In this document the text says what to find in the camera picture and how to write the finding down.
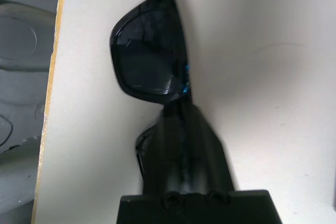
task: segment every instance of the dark tinted lens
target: dark tinted lens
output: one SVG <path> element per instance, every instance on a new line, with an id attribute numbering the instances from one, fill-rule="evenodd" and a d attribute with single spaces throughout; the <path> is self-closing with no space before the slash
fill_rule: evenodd
<path id="1" fill-rule="evenodd" d="M 184 86 L 178 63 L 184 47 L 183 34 L 169 10 L 152 10 L 131 20 L 117 36 L 125 83 L 142 93 L 178 92 Z"/>

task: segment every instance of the black sunglasses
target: black sunglasses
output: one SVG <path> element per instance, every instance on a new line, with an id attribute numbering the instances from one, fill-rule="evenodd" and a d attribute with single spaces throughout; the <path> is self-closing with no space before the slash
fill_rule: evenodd
<path id="1" fill-rule="evenodd" d="M 146 0 L 131 10 L 112 30 L 110 48 L 125 93 L 160 104 L 191 95 L 175 0 Z"/>

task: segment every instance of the white wall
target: white wall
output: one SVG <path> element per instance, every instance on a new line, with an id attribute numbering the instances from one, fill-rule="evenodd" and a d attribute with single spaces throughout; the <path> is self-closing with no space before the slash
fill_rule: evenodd
<path id="1" fill-rule="evenodd" d="M 159 106 L 116 83 L 109 35 L 143 0 L 65 0 L 36 222 L 113 223 L 139 192 L 136 136 Z M 284 223 L 335 223 L 335 0 L 177 0 L 195 102 L 239 189 Z"/>

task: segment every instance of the black plastic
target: black plastic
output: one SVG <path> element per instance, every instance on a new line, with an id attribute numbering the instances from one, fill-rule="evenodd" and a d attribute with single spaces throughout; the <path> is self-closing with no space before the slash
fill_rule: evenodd
<path id="1" fill-rule="evenodd" d="M 146 0 L 127 13 L 110 37 L 121 89 L 167 104 L 189 93 L 183 29 L 174 0 Z"/>
<path id="2" fill-rule="evenodd" d="M 218 193 L 216 198 L 212 195 L 123 196 L 117 223 L 281 224 L 268 191 L 230 191 Z"/>

